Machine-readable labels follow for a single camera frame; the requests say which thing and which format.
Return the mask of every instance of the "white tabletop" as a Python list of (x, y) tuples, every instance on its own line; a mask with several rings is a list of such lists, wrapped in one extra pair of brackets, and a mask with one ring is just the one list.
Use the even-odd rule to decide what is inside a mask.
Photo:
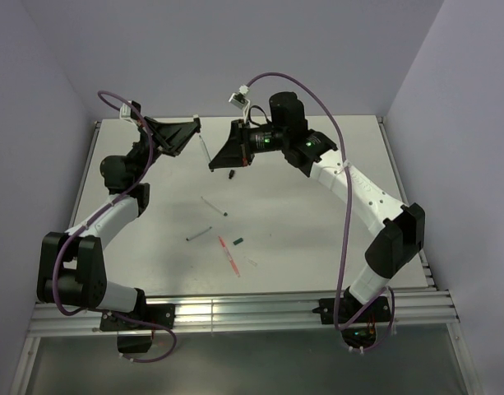
[[(374, 116), (335, 117), (344, 133), (349, 160), (395, 198), (398, 186)], [(201, 134), (213, 157), (229, 134), (234, 118), (202, 118)], [(159, 119), (177, 122), (185, 118)], [(326, 117), (308, 117), (310, 127), (337, 142)], [(108, 155), (125, 155), (138, 140), (131, 124), (102, 122), (86, 176), (76, 222), (84, 220), (108, 195), (99, 163)], [(285, 162), (280, 152), (260, 154), (253, 165), (229, 170), (207, 169), (198, 137), (183, 153), (161, 156), (145, 182), (150, 205), (104, 251), (107, 277), (147, 295), (221, 295), (333, 290), (343, 236), (342, 203), (320, 184)], [(221, 216), (201, 196), (228, 212)], [(189, 235), (213, 226), (192, 241)], [(228, 245), (241, 276), (237, 277), (217, 236)], [(233, 245), (233, 241), (244, 241)], [(353, 215), (344, 288), (364, 263), (372, 237)], [(253, 266), (247, 258), (257, 263)], [(392, 279), (396, 288), (425, 287), (418, 257)]]

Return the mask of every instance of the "cable connector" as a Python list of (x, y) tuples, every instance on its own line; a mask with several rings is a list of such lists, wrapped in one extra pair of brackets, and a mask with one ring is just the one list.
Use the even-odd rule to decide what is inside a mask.
[(244, 109), (246, 106), (250, 105), (250, 100), (246, 98), (246, 95), (249, 91), (250, 88), (248, 88), (246, 85), (242, 85), (240, 88), (238, 88), (237, 92), (232, 93), (232, 95), (229, 97), (228, 102), (239, 109)]
[[(140, 113), (140, 110), (142, 108), (141, 105), (139, 105), (136, 101), (132, 100), (129, 100), (129, 103), (131, 103), (136, 109), (138, 109), (138, 112)], [(135, 115), (133, 110), (129, 108), (129, 106), (126, 105), (125, 103), (123, 103), (122, 107), (120, 107), (120, 111), (118, 111), (118, 117), (124, 121), (128, 121), (134, 124), (138, 122), (138, 117)]]

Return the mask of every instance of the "gray wall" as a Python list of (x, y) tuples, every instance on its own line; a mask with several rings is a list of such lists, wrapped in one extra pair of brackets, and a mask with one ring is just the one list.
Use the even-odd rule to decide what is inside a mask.
[(488, 393), (504, 393), (504, 0), (446, 0), (388, 114)]
[(41, 239), (67, 226), (90, 129), (23, 5), (0, 0), (0, 393), (35, 302)]
[[(232, 91), (293, 74), (334, 114), (386, 114), (442, 0), (23, 0), (96, 117), (109, 89), (146, 114), (235, 115)], [(293, 89), (264, 81), (267, 97)], [(321, 111), (308, 103), (309, 114)]]

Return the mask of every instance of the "black bracket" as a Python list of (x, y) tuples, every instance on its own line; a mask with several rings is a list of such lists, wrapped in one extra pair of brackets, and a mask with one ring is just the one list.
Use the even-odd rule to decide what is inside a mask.
[[(120, 332), (120, 331), (134, 331), (134, 330), (148, 330), (150, 328), (143, 325), (137, 325), (134, 323), (126, 323), (119, 318), (114, 316), (106, 315), (102, 316), (100, 321), (100, 331), (101, 332)], [(148, 304), (146, 306), (144, 317), (141, 321), (147, 323), (156, 323), (166, 327), (168, 329), (173, 329), (173, 324), (175, 321), (175, 305), (174, 304)]]
[[(340, 304), (339, 322), (346, 323), (353, 316), (345, 311), (345, 303)], [(322, 325), (332, 325), (334, 323), (334, 298), (319, 299), (319, 307), (312, 310), (315, 314), (320, 314)], [(380, 296), (356, 319), (355, 323), (368, 323), (372, 321), (372, 316), (377, 323), (386, 323), (391, 320), (391, 309), (388, 299)]]

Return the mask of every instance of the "purple cable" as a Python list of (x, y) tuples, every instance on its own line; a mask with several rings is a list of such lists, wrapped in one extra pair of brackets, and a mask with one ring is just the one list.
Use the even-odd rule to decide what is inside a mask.
[[(130, 193), (141, 181), (142, 179), (144, 178), (144, 176), (146, 175), (147, 171), (149, 170), (149, 168), (151, 167), (152, 163), (153, 163), (153, 139), (152, 139), (152, 136), (150, 134), (150, 128), (149, 128), (149, 125), (147, 124), (146, 120), (144, 119), (144, 117), (142, 117), (142, 115), (140, 114), (140, 112), (138, 111), (138, 109), (132, 105), (131, 103), (129, 103), (127, 100), (125, 100), (124, 98), (122, 98), (121, 96), (113, 93), (113, 92), (108, 92), (108, 91), (98, 91), (98, 97), (105, 103), (107, 104), (109, 107), (113, 108), (113, 109), (116, 109), (117, 111), (120, 110), (119, 107), (117, 107), (116, 105), (113, 105), (111, 104), (109, 101), (107, 101), (104, 96), (110, 96), (110, 97), (113, 97), (114, 99), (124, 103), (125, 105), (127, 105), (131, 110), (132, 112), (136, 115), (136, 117), (139, 119), (139, 121), (141, 122), (142, 124), (142, 127), (144, 128), (144, 131), (146, 132), (147, 134), (147, 140), (148, 140), (148, 145), (149, 145), (149, 155), (148, 155), (148, 158), (147, 158), (147, 163), (146, 163), (146, 167), (144, 168), (144, 171), (142, 172), (141, 176), (135, 181), (135, 183), (129, 187), (128, 189), (126, 189), (125, 191), (123, 191), (122, 193), (120, 193), (110, 204), (107, 204), (103, 207), (101, 207), (87, 222), (86, 222), (86, 225), (82, 225), (80, 226), (80, 228), (78, 228), (72, 235), (70, 235), (68, 237), (68, 239), (66, 240), (66, 242), (62, 245), (62, 247), (60, 248), (60, 251), (58, 253), (58, 256), (56, 257), (56, 261), (54, 263), (54, 270), (53, 270), (53, 298), (54, 298), (54, 303), (56, 304), (56, 306), (58, 307), (58, 310), (60, 311), (60, 313), (62, 313), (63, 315), (66, 315), (66, 316), (72, 316), (72, 315), (75, 315), (75, 314), (78, 314), (79, 312), (81, 312), (82, 310), (84, 310), (84, 308), (80, 307), (76, 310), (73, 310), (73, 311), (69, 311), (67, 309), (65, 309), (62, 305), (62, 301), (60, 300), (60, 294), (58, 292), (58, 276), (59, 276), (59, 272), (60, 272), (60, 267), (62, 266), (62, 261), (63, 261), (63, 255), (65, 254), (65, 252), (67, 251), (67, 248), (69, 247), (69, 245), (71, 245), (72, 241), (78, 237), (79, 235), (81, 235), (81, 233), (86, 229), (86, 227), (88, 227), (89, 225), (92, 225), (98, 218), (100, 218), (110, 207), (114, 206), (115, 204), (117, 204), (118, 202), (120, 202), (122, 199), (124, 199), (128, 193)], [(94, 309), (94, 311), (100, 311), (101, 313), (107, 313), (107, 311), (105, 310), (96, 310)], [(146, 326), (148, 328), (154, 328), (154, 329), (162, 329), (162, 330), (165, 330), (167, 333), (169, 333), (171, 335), (171, 337), (173, 338), (173, 345), (169, 348), (169, 350), (159, 356), (159, 357), (156, 357), (156, 358), (153, 358), (153, 359), (150, 359), (150, 360), (140, 360), (140, 359), (137, 359), (137, 358), (131, 358), (131, 357), (128, 357), (129, 360), (133, 360), (134, 362), (140, 362), (140, 363), (150, 363), (150, 362), (156, 362), (157, 360), (162, 360), (164, 359), (165, 357), (169, 356), (175, 346), (177, 345), (177, 336), (173, 333), (173, 331), (171, 331), (170, 329), (167, 329), (166, 327), (163, 327), (161, 325), (158, 325), (158, 324), (155, 324), (155, 323), (147, 323), (147, 322), (144, 322), (144, 321), (139, 321), (139, 320), (135, 320), (135, 319), (132, 319), (132, 318), (129, 318), (129, 317), (126, 317), (122, 314), (119, 314), (119, 313), (113, 313), (113, 315), (121, 320), (124, 320), (124, 321), (127, 321), (127, 322), (130, 322), (130, 323), (137, 323), (139, 325), (143, 325), (143, 326)]]
[[(303, 89), (305, 92), (307, 92), (310, 97), (312, 97), (316, 103), (319, 104), (321, 109), (325, 112), (326, 116), (329, 118), (329, 120), (332, 122), (334, 125), (334, 129), (337, 132), (337, 136), (340, 140), (340, 152), (341, 152), (341, 160), (345, 162), (347, 160), (347, 154), (346, 154), (346, 149), (344, 147), (344, 138), (343, 138), (343, 133), (341, 132), (340, 125), (337, 124), (335, 121), (334, 117), (332, 116), (332, 113), (329, 111), (329, 109), (325, 106), (325, 104), (312, 92), (310, 91), (309, 88), (307, 88), (302, 82), (296, 80), (295, 78), (289, 76), (288, 74), (284, 74), (282, 72), (263, 72), (262, 74), (259, 74), (258, 76), (255, 76), (252, 78), (247, 84), (247, 87), (252, 86), (252, 84), (264, 77), (281, 77), (286, 80), (289, 80), (293, 82), (295, 85), (299, 86), (301, 89)], [(338, 275), (338, 280), (337, 280), (337, 287), (335, 289), (335, 298), (334, 298), (334, 328), (338, 331), (345, 330), (346, 328), (349, 327), (351, 323), (355, 321), (357, 317), (359, 317), (369, 306), (370, 304), (376, 300), (376, 298), (384, 291), (381, 290), (376, 296), (374, 296), (372, 299), (370, 299), (347, 323), (344, 325), (340, 326), (339, 323), (339, 313), (340, 313), (340, 302), (341, 302), (341, 291), (343, 288), (343, 280), (344, 280), (344, 270), (346, 268), (346, 261), (347, 261), (347, 246), (349, 244), (349, 229), (350, 229), (350, 218), (352, 216), (352, 179), (350, 176), (350, 171), (349, 167), (344, 168), (344, 173), (347, 179), (347, 208), (346, 208), (346, 213), (344, 215), (344, 228), (343, 228), (343, 242), (341, 244), (341, 260), (340, 260), (340, 273)], [(389, 288), (391, 291), (391, 296), (393, 297), (394, 292)]]

